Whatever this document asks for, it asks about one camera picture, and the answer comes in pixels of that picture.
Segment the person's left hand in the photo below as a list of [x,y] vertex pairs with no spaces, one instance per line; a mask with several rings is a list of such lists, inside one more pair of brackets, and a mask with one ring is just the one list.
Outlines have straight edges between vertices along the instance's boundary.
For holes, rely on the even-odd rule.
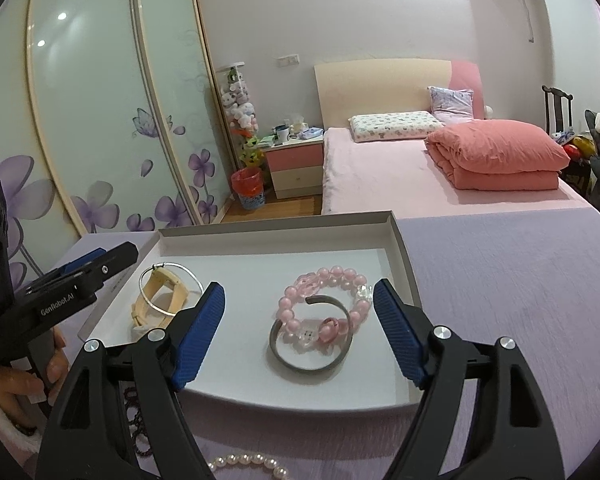
[[[54,404],[69,371],[69,361],[64,349],[66,340],[58,327],[53,329],[55,353],[48,362],[46,376],[53,388],[48,394],[48,403]],[[11,367],[0,367],[0,409],[15,424],[24,428],[34,428],[35,420],[20,405],[20,396],[37,396],[44,392],[40,378]]]

